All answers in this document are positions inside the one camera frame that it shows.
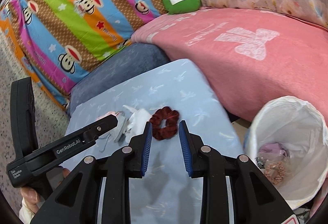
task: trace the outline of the white trash bag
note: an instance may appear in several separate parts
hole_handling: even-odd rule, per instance
[[[255,164],[265,144],[280,143],[288,150],[292,176],[276,188],[293,210],[314,198],[328,172],[328,129],[313,105],[293,96],[268,102],[246,140],[245,153]]]

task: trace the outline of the dark red scrunchie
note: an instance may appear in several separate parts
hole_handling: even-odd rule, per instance
[[[161,128],[163,119],[166,119],[166,126]],[[149,120],[153,125],[153,137],[157,140],[164,140],[173,137],[178,131],[178,119],[178,111],[172,110],[168,106],[158,109]]]

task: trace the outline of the human hand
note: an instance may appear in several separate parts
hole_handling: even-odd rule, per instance
[[[70,171],[67,168],[63,169],[63,176],[66,178]],[[39,210],[37,203],[40,202],[40,195],[31,187],[25,186],[21,188],[22,197],[25,200],[26,206],[29,210],[31,210],[34,214]]]

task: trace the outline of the white sleeve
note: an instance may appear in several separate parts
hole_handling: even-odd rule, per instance
[[[24,224],[30,224],[32,218],[34,217],[34,213],[29,210],[29,208],[26,205],[25,199],[22,200],[22,208],[19,210],[19,219]]]

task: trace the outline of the striped blanket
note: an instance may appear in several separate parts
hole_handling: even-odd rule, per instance
[[[66,107],[79,81],[163,13],[162,0],[10,0],[0,27],[29,74]]]

